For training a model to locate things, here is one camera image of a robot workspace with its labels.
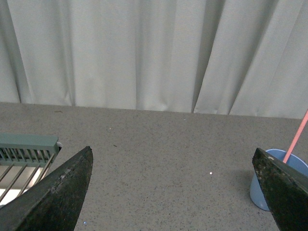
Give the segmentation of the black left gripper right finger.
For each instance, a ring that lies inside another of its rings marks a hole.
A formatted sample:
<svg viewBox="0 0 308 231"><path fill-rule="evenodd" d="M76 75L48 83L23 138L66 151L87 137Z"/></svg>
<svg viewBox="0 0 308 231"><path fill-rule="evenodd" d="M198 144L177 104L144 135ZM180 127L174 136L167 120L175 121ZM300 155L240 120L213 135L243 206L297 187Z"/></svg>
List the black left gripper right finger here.
<svg viewBox="0 0 308 231"><path fill-rule="evenodd" d="M252 164L279 230L306 231L308 177L261 148L256 148Z"/></svg>

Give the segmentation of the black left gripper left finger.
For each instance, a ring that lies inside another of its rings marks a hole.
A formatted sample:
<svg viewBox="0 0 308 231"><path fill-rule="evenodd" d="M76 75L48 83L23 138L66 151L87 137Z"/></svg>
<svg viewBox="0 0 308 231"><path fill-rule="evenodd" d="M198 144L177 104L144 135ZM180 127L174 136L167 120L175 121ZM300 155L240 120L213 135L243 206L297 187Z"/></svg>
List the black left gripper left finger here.
<svg viewBox="0 0 308 231"><path fill-rule="evenodd" d="M2 231L72 231L88 191L93 167L87 146L39 183L0 209Z"/></svg>

